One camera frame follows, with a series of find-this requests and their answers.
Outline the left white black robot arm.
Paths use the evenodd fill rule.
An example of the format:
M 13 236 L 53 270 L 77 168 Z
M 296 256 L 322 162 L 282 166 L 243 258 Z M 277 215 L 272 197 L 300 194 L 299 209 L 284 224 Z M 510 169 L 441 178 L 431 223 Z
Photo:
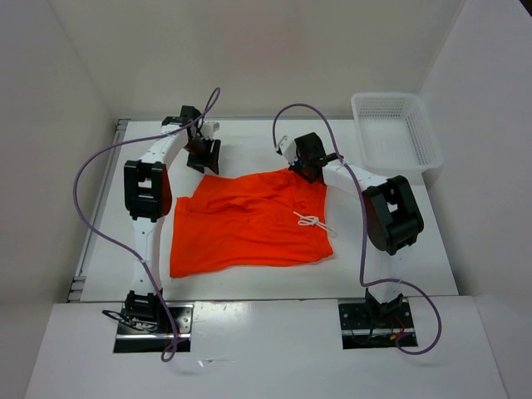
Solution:
M 195 107 L 182 106 L 178 116 L 167 116 L 161 122 L 162 137 L 141 158 L 124 165 L 125 207 L 132 218 L 135 257 L 141 265 L 126 296 L 125 319 L 137 321 L 147 332 L 171 330 L 161 300 L 159 268 L 162 226 L 173 204 L 170 165 L 185 150 L 188 167 L 217 175 L 221 140 L 214 133 L 218 129 L 217 122 L 203 122 Z

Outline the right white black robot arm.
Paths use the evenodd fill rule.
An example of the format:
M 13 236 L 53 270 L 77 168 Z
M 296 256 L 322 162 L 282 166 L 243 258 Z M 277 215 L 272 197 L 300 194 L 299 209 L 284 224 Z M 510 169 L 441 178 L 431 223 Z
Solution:
M 402 175 L 377 175 L 328 154 L 314 132 L 294 140 L 284 136 L 276 151 L 307 182 L 319 182 L 361 200 L 362 237 L 377 251 L 374 263 L 361 268 L 364 314 L 372 326 L 386 325 L 401 310 L 407 257 L 424 229 L 409 181 Z

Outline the orange shorts with white drawstring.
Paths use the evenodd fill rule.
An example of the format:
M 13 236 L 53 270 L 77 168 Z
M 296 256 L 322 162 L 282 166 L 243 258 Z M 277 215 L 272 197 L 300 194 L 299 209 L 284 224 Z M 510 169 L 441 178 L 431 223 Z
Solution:
M 238 178 L 206 175 L 175 203 L 172 278 L 234 266 L 292 267 L 333 255 L 327 188 L 283 169 Z

